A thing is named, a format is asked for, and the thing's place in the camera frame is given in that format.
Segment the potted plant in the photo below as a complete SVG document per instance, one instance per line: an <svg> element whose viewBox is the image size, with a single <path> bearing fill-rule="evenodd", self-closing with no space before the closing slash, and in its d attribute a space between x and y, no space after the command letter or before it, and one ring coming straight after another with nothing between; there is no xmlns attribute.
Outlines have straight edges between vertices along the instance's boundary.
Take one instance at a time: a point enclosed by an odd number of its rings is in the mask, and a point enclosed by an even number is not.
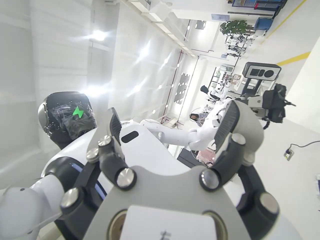
<svg viewBox="0 0 320 240"><path fill-rule="evenodd" d="M249 33L251 26L245 20L227 21L220 25L220 31L224 35Z"/></svg>

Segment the blue storage bin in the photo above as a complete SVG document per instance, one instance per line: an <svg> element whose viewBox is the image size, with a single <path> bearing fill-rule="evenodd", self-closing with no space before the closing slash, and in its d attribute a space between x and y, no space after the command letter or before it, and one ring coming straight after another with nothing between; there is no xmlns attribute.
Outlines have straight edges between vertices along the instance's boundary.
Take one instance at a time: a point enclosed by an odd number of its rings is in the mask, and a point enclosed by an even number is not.
<svg viewBox="0 0 320 240"><path fill-rule="evenodd" d="M254 30L269 30L273 22L271 18L259 17L254 25Z"/></svg>

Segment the power outlet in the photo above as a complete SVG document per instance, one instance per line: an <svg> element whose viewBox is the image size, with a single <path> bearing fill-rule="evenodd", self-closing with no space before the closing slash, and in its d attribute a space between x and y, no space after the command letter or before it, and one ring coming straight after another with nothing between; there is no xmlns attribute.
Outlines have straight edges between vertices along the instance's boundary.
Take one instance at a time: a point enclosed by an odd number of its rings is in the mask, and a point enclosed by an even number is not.
<svg viewBox="0 0 320 240"><path fill-rule="evenodd" d="M290 161L290 159L293 157L295 153L290 148L284 153L284 157L286 160Z"/></svg>

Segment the black robot head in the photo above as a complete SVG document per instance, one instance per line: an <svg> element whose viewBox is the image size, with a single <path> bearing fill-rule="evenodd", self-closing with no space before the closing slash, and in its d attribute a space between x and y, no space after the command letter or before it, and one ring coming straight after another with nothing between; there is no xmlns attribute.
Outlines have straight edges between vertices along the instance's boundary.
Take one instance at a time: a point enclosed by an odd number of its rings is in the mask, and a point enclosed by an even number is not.
<svg viewBox="0 0 320 240"><path fill-rule="evenodd" d="M49 95L39 106L38 117L43 131L60 149L97 127L88 97L76 91Z"/></svg>

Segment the silver screw head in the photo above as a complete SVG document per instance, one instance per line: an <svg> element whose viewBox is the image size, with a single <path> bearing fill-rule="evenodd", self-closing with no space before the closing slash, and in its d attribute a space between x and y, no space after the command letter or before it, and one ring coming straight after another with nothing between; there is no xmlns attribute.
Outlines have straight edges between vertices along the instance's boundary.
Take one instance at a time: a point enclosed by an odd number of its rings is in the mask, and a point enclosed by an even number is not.
<svg viewBox="0 0 320 240"><path fill-rule="evenodd" d="M231 138L234 142L238 143L239 145L244 145L246 143L246 139L242 134L232 134Z"/></svg>
<svg viewBox="0 0 320 240"><path fill-rule="evenodd" d="M92 148L89 151L87 151L87 154L85 158L87 159L88 162L90 163L95 163L99 160L99 155L98 155L99 149Z"/></svg>
<svg viewBox="0 0 320 240"><path fill-rule="evenodd" d="M279 204L277 200L267 192L260 195L260 202L269 212L276 214L279 211Z"/></svg>
<svg viewBox="0 0 320 240"><path fill-rule="evenodd" d="M105 135L103 138L101 138L101 139L98 141L98 145L99 145L100 147L104 147L104 146L110 144L110 142L111 142L111 136Z"/></svg>
<svg viewBox="0 0 320 240"><path fill-rule="evenodd" d="M205 169L200 174L202 184L211 190L216 189L219 186L219 179L217 174L211 169Z"/></svg>
<svg viewBox="0 0 320 240"><path fill-rule="evenodd" d="M78 188L72 188L69 189L63 196L60 207L61 208L68 208L71 207L78 199L79 197L79 189Z"/></svg>
<svg viewBox="0 0 320 240"><path fill-rule="evenodd" d="M117 184L120 188L126 188L132 184L135 178L135 173L130 168L123 169L117 178Z"/></svg>

